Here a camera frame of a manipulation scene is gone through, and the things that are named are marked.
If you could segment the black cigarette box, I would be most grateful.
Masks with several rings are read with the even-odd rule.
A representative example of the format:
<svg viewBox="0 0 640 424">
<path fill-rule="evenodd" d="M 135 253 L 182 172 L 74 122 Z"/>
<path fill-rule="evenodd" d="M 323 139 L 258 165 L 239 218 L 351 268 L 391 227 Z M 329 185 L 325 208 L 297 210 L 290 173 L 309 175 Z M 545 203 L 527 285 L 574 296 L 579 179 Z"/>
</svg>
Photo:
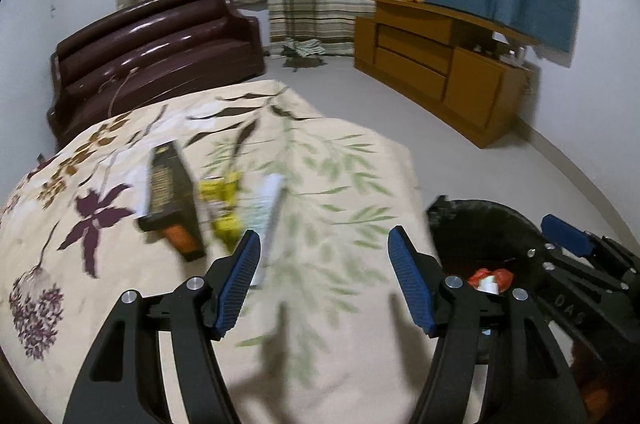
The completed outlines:
<svg viewBox="0 0 640 424">
<path fill-rule="evenodd" d="M 186 262 L 205 256 L 195 205 L 195 185 L 175 141 L 151 152 L 145 198 L 138 227 L 163 236 Z"/>
</svg>

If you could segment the orange plastic bag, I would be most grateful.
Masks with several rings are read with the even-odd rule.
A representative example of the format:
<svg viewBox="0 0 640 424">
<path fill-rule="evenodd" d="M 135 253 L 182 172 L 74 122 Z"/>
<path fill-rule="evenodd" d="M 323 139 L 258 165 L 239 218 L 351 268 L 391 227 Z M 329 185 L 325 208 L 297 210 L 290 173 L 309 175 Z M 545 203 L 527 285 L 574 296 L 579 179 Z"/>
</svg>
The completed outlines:
<svg viewBox="0 0 640 424">
<path fill-rule="evenodd" d="M 513 279 L 514 274 L 509 270 L 480 268 L 469 277 L 468 283 L 477 291 L 499 295 L 511 287 Z"/>
</svg>

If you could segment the yellow snack wrapper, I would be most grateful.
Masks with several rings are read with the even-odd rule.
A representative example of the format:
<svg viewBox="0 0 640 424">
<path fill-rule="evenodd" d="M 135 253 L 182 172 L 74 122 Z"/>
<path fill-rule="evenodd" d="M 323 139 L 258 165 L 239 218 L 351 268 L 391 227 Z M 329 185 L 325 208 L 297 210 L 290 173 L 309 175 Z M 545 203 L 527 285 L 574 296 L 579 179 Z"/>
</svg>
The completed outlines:
<svg viewBox="0 0 640 424">
<path fill-rule="evenodd" d="M 198 183 L 198 196 L 206 207 L 210 228 L 228 254 L 234 252 L 244 231 L 238 214 L 241 179 L 242 173 L 231 170 Z"/>
</svg>

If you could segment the white green tube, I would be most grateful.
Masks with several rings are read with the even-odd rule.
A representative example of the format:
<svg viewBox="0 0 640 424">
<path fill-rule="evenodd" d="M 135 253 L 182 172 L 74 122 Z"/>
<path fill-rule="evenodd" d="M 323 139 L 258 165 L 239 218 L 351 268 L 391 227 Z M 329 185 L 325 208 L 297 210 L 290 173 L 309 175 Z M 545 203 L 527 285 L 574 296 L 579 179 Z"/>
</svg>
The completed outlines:
<svg viewBox="0 0 640 424">
<path fill-rule="evenodd" d="M 280 173 L 263 176 L 245 210 L 245 228 L 256 232 L 260 241 L 260 255 L 250 282 L 251 288 L 261 288 L 264 282 L 271 242 L 280 216 L 283 188 L 284 176 Z"/>
</svg>

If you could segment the dark brown leather sofa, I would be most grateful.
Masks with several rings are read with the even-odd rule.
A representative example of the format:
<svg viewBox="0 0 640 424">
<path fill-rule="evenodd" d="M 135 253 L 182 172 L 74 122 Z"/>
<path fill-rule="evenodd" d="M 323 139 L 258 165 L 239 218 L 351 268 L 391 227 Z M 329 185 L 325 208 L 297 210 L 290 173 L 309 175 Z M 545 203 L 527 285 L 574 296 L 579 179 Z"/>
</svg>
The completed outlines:
<svg viewBox="0 0 640 424">
<path fill-rule="evenodd" d="M 58 43 L 47 120 L 65 147 L 107 118 L 265 70 L 258 19 L 233 0 L 145 0 Z"/>
</svg>

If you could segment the wooden TV cabinet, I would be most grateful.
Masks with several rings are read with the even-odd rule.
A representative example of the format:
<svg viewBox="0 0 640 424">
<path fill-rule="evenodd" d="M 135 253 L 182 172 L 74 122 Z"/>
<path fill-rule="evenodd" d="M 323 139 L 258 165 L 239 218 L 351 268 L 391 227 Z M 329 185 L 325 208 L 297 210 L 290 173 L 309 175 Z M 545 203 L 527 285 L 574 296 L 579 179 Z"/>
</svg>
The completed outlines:
<svg viewBox="0 0 640 424">
<path fill-rule="evenodd" d="M 500 61 L 535 40 L 444 6 L 370 0 L 358 16 L 354 65 L 484 149 L 513 127 L 529 70 Z"/>
</svg>

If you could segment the floral beige tablecloth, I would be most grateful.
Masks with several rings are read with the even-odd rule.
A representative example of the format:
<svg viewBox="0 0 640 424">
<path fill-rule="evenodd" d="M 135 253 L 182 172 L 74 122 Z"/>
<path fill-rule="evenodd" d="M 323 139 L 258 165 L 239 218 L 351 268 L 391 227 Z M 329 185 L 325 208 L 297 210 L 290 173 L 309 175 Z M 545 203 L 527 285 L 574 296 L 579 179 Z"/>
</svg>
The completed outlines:
<svg viewBox="0 0 640 424">
<path fill-rule="evenodd" d="M 322 115 L 273 80 L 198 92 L 101 121 L 27 173 L 1 210 L 1 347 L 36 407 L 62 421 L 76 375 L 118 295 L 172 291 L 227 254 L 198 222 L 186 262 L 141 231 L 151 152 L 175 141 L 194 181 L 284 176 L 261 288 L 215 346 L 247 423 L 403 423 L 432 348 L 409 330 L 387 255 L 402 225 L 431 247 L 407 147 Z"/>
</svg>

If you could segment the black lined trash bin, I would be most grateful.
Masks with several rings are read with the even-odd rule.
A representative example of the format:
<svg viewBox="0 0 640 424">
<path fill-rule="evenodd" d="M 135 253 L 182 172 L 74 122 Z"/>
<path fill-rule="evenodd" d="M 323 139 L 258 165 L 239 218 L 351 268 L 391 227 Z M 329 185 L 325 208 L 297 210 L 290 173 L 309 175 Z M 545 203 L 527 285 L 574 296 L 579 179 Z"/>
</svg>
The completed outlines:
<svg viewBox="0 0 640 424">
<path fill-rule="evenodd" d="M 426 217 L 437 256 L 418 257 L 428 300 L 416 325 L 438 339 L 434 360 L 447 358 L 458 366 L 489 363 L 497 340 L 480 335 L 480 326 L 504 323 L 514 357 L 525 361 L 527 375 L 558 378 L 566 361 L 548 328 L 549 314 L 528 286 L 528 251 L 548 243 L 540 231 L 516 210 L 476 199 L 441 196 L 427 208 Z M 468 279 L 480 268 L 509 270 L 514 274 L 511 287 L 499 295 L 472 288 Z M 450 342 L 447 332 L 458 300 L 472 303 L 462 311 L 459 328 L 478 335 Z"/>
</svg>

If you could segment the white router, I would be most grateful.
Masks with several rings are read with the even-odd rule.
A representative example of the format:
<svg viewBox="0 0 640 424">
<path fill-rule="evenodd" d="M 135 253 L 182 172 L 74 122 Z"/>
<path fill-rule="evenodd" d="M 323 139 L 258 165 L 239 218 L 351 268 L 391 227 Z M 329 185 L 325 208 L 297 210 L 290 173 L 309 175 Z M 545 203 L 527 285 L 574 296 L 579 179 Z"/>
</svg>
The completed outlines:
<svg viewBox="0 0 640 424">
<path fill-rule="evenodd" d="M 512 67 L 523 68 L 526 62 L 527 46 L 510 46 L 500 61 Z"/>
</svg>

